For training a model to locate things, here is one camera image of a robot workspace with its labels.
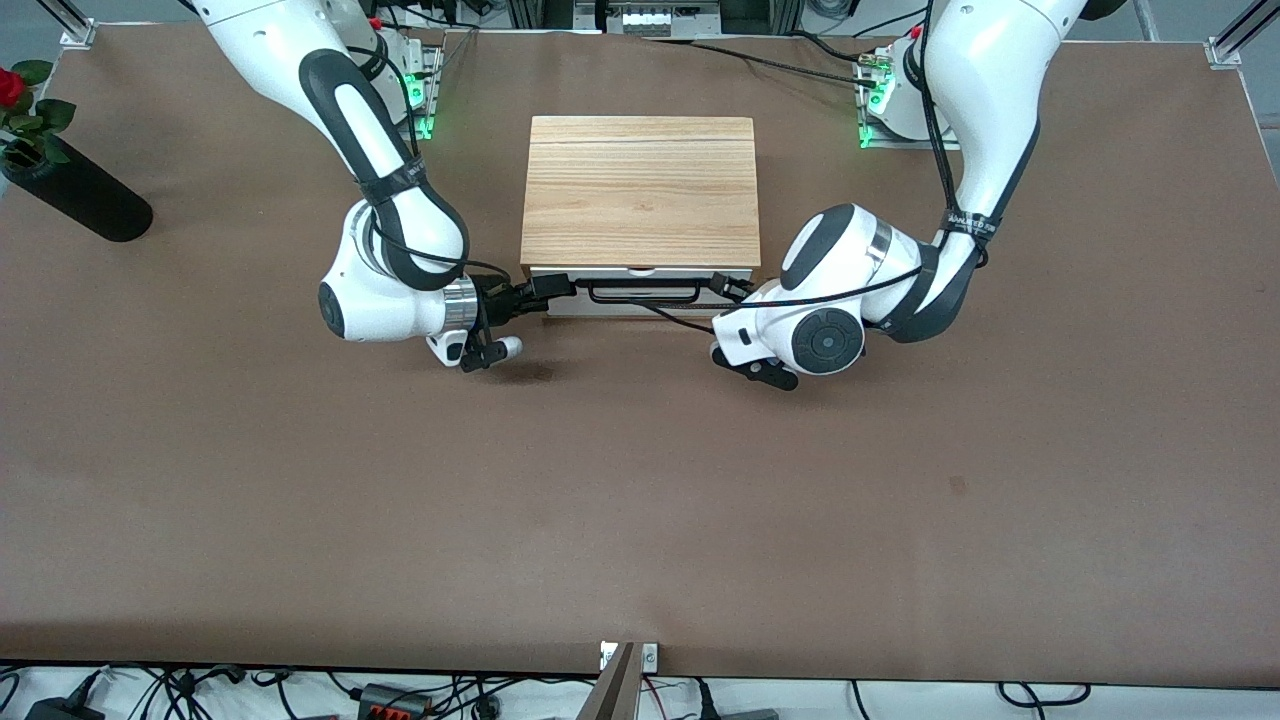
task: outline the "round black joint cap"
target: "round black joint cap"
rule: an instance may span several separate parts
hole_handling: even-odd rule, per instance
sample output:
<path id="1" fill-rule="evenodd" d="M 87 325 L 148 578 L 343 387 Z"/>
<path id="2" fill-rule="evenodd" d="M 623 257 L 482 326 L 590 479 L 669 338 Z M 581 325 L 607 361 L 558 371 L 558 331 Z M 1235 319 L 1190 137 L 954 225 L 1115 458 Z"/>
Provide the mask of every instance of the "round black joint cap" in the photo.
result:
<path id="1" fill-rule="evenodd" d="M 849 313 L 826 307 L 809 313 L 791 333 L 796 364 L 817 375 L 837 373 L 863 352 L 863 324 Z"/>
<path id="2" fill-rule="evenodd" d="M 342 305 L 338 304 L 338 296 L 333 293 L 333 288 L 329 283 L 320 283 L 320 315 L 324 316 L 324 324 L 329 325 L 333 334 L 338 337 L 347 337 L 347 327 L 342 322 Z"/>

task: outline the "gray floor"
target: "gray floor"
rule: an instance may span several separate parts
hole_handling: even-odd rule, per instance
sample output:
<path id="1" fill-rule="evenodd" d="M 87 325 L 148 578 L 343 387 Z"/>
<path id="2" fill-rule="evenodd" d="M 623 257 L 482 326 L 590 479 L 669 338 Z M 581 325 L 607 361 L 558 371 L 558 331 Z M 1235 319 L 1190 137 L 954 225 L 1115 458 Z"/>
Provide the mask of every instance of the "gray floor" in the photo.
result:
<path id="1" fill-rule="evenodd" d="M 105 22 L 189 20 L 177 0 L 74 0 L 90 17 Z M 1143 40 L 1137 6 L 1130 0 L 1116 14 L 1098 22 L 1076 23 L 1071 36 L 1078 40 Z M 1201 42 L 1235 18 L 1249 0 L 1144 0 L 1151 9 L 1161 41 Z M 851 33 L 883 19 L 919 8 L 920 0 L 863 0 L 854 18 L 832 29 Z M 909 23 L 888 26 L 904 29 Z M 805 10 L 804 26 L 812 31 L 832 28 L 832 20 Z M 54 59 L 60 28 L 35 0 L 0 0 L 0 65 L 9 67 L 26 58 Z M 1243 53 L 1244 78 L 1253 100 L 1262 137 L 1272 167 L 1280 173 L 1280 23 L 1265 31 Z M 1203 128 L 1212 132 L 1212 128 Z"/>

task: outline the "black vase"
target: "black vase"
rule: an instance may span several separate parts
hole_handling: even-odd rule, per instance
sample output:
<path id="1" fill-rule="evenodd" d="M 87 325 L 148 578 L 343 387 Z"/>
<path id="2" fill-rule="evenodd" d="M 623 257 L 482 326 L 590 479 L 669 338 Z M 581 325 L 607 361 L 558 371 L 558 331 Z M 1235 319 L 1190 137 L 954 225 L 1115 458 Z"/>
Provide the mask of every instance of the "black vase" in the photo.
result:
<path id="1" fill-rule="evenodd" d="M 128 242 L 151 227 L 151 205 L 110 173 L 83 156 L 69 142 L 50 136 L 49 142 L 70 159 L 54 163 L 42 158 L 31 168 L 0 163 L 0 172 L 64 215 L 110 240 Z M 8 150 L 9 156 L 17 150 Z"/>

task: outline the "light wood panel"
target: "light wood panel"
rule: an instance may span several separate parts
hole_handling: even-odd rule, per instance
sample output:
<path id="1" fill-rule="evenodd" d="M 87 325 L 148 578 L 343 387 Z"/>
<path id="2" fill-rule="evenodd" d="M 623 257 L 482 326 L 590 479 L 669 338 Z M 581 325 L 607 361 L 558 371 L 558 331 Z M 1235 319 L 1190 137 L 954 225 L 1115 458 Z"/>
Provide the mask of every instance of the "light wood panel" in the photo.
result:
<path id="1" fill-rule="evenodd" d="M 521 264 L 756 268 L 750 118 L 535 117 Z"/>

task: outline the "red rose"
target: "red rose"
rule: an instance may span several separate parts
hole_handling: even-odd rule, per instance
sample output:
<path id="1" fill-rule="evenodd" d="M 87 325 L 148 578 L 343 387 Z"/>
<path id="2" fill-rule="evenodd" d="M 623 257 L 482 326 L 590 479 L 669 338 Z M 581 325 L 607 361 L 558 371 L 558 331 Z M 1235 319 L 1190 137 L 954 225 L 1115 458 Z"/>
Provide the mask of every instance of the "red rose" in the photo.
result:
<path id="1" fill-rule="evenodd" d="M 27 85 L 22 82 L 22 76 L 0 68 L 0 106 L 13 108 L 22 97 Z"/>

